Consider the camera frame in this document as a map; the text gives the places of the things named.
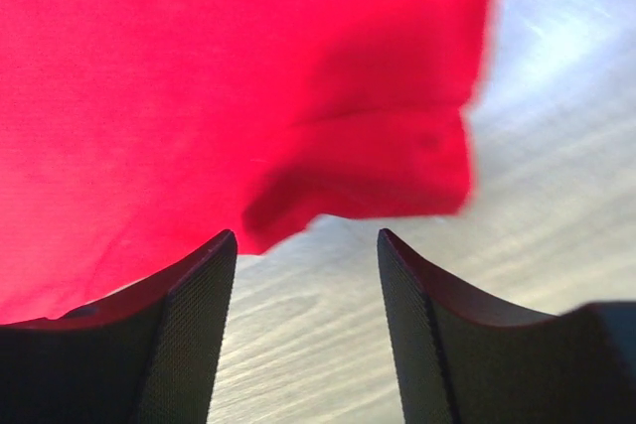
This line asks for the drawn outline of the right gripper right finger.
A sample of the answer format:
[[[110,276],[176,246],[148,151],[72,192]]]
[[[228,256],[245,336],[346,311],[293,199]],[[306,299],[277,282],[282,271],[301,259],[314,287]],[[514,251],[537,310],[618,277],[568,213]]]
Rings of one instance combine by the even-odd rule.
[[[552,316],[495,297],[388,229],[380,278],[408,423],[631,423],[635,306]]]

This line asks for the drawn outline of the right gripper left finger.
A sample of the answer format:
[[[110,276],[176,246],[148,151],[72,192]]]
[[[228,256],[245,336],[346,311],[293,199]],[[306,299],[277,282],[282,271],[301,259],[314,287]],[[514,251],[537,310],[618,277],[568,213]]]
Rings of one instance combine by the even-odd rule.
[[[225,230],[58,319],[2,326],[2,422],[206,422],[236,264]]]

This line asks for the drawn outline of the red t-shirt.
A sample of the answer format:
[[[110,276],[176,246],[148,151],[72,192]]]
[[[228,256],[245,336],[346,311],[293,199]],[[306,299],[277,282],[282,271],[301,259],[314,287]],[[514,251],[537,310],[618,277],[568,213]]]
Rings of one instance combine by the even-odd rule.
[[[1,320],[223,229],[447,215],[491,0],[1,0]]]

